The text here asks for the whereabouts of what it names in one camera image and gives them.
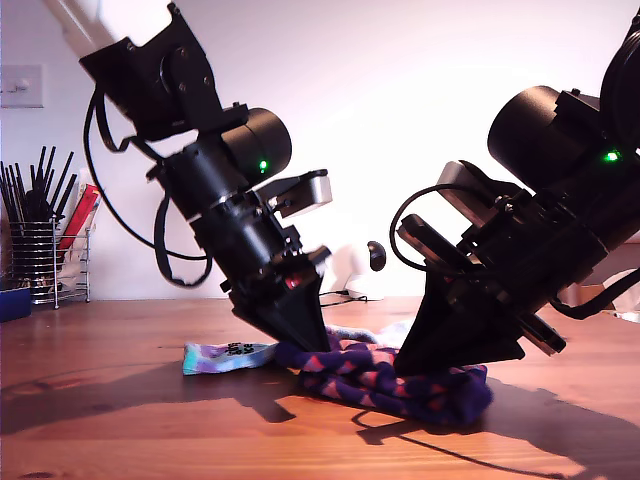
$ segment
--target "wire rack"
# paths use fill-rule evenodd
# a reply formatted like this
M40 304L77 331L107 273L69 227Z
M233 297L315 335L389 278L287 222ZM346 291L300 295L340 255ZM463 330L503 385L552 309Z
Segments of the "wire rack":
M6 274L14 288L29 287L35 305L84 297L89 302L89 229L64 235L60 224L10 222L11 263Z

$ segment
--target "blue container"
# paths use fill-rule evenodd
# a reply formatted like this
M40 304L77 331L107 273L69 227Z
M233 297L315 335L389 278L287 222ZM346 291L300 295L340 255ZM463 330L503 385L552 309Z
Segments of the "blue container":
M0 290L0 323L31 315L31 292L28 288Z

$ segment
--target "light switch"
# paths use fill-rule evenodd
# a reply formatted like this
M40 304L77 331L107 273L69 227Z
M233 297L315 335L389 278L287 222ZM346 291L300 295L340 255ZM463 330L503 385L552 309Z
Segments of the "light switch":
M2 65L2 108L42 108L42 65Z

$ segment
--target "red object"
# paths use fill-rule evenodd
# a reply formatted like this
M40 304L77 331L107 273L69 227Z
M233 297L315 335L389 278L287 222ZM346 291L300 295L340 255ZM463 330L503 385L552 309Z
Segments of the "red object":
M60 244L58 245L58 250L62 252L62 255L64 255L64 251L73 244L73 241L75 240L74 237L78 235L82 225L84 225L84 222L87 220L93 206L96 204L98 196L98 189L93 185L87 185L87 188L82 194L82 198L78 202L73 215L71 215L71 220L69 220L67 228L65 228L64 233L62 234L63 238L60 240Z
M289 290L293 290L302 283L302 277L294 274L291 277L287 277L284 282L287 284L287 287L289 287Z

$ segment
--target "pink triangle pattern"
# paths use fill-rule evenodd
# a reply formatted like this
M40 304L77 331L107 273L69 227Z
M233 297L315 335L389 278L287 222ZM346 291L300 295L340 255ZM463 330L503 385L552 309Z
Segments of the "pink triangle pattern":
M336 381L331 380L328 382L325 387L322 389L322 394L331 398L340 398L340 394L338 393L338 387L336 386Z
M311 358L304 364L302 370L305 372L321 372L324 370L324 365L318 360L318 357L311 355Z
M375 407L374 403L371 401L371 398L369 398L369 395L365 395L364 397L362 397L362 400L360 400L360 404L364 405L365 407Z
M388 352L375 351L371 352L371 358L373 359L374 365L378 365L379 363L388 363L393 365L393 355Z
M360 375L360 381L367 387L375 387L377 378L378 372L364 372L362 375Z
M338 370L336 370L336 373L338 375L344 375L345 373L350 373L353 372L356 369L356 366L351 363L349 360L347 360L346 362L344 362L344 365L342 365Z
M407 391L404 389L404 385L398 385L396 388L394 388L393 390L393 394L396 397L410 397L411 395L409 395L407 393Z
M360 343L356 340L340 340L340 348L346 350L349 345L353 345L354 343Z

